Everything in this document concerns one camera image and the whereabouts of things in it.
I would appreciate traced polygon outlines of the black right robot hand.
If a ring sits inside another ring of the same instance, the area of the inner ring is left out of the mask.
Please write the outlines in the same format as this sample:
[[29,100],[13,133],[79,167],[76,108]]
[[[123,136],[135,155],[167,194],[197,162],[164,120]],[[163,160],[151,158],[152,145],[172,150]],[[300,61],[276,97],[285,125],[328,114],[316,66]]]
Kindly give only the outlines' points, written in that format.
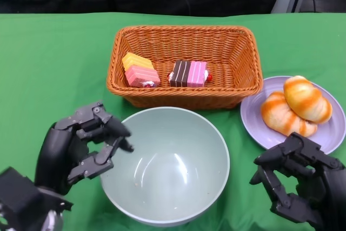
[[254,163],[250,184],[263,184],[272,213],[315,230],[345,230],[345,165],[319,144],[292,133]]

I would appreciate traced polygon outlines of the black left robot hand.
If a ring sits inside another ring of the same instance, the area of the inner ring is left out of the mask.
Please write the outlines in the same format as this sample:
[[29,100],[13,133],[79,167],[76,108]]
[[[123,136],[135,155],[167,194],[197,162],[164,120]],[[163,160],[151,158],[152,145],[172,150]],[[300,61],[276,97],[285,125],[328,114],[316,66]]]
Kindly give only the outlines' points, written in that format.
[[132,153],[130,135],[101,101],[77,109],[49,128],[37,160],[35,185],[66,195],[77,182],[112,169],[117,149]]

